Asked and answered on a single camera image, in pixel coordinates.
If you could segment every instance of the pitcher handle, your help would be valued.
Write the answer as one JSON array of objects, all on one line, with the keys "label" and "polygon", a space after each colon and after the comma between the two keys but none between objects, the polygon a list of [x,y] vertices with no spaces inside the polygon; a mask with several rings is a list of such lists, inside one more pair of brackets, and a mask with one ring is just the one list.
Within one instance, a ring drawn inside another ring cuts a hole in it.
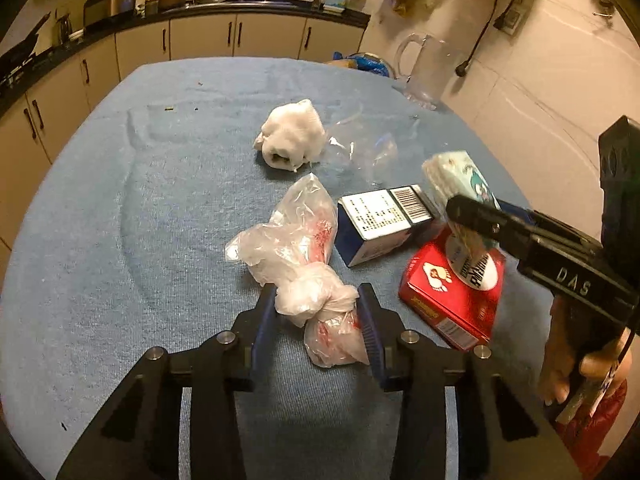
[{"label": "pitcher handle", "polygon": [[429,38],[430,37],[428,35],[420,35],[414,32],[413,34],[409,34],[406,38],[404,38],[404,40],[402,40],[402,43],[400,43],[400,45],[398,46],[398,50],[396,50],[396,56],[394,57],[394,70],[396,71],[396,74],[402,77],[410,76],[410,74],[403,74],[400,70],[400,59],[402,57],[402,54],[404,54],[404,50],[407,48],[409,43],[417,43],[421,46]]}]

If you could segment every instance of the cardboard box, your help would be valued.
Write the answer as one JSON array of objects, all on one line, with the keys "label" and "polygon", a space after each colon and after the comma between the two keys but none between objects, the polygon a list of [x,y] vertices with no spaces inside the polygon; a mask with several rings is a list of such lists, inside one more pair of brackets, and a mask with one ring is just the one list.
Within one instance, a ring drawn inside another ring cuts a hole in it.
[{"label": "cardboard box", "polygon": [[427,228],[432,210],[420,186],[343,196],[338,200],[335,248],[347,267],[372,260]]},{"label": "cardboard box", "polygon": [[411,259],[398,296],[452,346],[467,351],[491,339],[503,276],[498,249],[472,267],[447,227]]}]

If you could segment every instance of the red box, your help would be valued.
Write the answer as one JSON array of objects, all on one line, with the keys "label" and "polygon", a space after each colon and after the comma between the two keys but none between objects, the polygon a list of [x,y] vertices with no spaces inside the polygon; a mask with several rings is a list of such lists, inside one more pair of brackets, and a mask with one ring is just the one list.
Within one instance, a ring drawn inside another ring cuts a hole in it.
[{"label": "red box", "polygon": [[409,262],[398,296],[459,350],[487,344],[502,293],[504,256],[492,249],[475,266],[445,228]]}]

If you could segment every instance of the glass pitcher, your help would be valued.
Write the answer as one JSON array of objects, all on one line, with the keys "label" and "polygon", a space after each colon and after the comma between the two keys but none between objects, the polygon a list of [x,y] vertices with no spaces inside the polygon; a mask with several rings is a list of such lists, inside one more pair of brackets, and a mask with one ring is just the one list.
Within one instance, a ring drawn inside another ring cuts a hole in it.
[{"label": "glass pitcher", "polygon": [[[400,70],[400,58],[409,43],[420,45],[420,54],[411,75],[403,74]],[[408,78],[404,95],[426,108],[435,110],[440,105],[447,83],[463,59],[464,54],[446,41],[429,35],[411,34],[400,43],[394,59],[394,68],[396,74]]]}]

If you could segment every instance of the power cord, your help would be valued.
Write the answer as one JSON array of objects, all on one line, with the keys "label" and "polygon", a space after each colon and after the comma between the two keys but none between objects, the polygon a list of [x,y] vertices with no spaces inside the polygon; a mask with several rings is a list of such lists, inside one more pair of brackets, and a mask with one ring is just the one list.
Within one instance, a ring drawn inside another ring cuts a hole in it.
[{"label": "power cord", "polygon": [[494,21],[494,27],[497,28],[498,30],[502,30],[502,28],[504,27],[504,19],[507,16],[507,13],[511,10],[511,7],[513,7],[513,4],[515,3],[516,0],[511,0],[509,2],[509,5],[507,5],[507,8],[504,9],[504,12],[498,16],[495,21]]},{"label": "power cord", "polygon": [[494,14],[495,14],[495,7],[497,7],[497,6],[498,6],[498,0],[494,0],[494,8],[491,11],[491,15],[489,16],[489,20],[484,24],[484,28],[482,29],[482,32],[480,33],[480,36],[478,36],[478,39],[476,40],[476,44],[474,45],[473,49],[471,50],[471,54],[469,54],[469,57],[467,57],[466,60],[464,60],[462,63],[460,63],[456,67],[456,75],[458,77],[464,77],[466,75],[466,71],[469,68],[469,63],[471,62],[471,59],[473,58],[474,54],[476,53],[476,48],[478,48],[478,45],[480,44],[480,40],[482,40],[482,37],[484,36],[484,33],[489,28],[489,25],[491,25],[491,21],[494,18]]}]

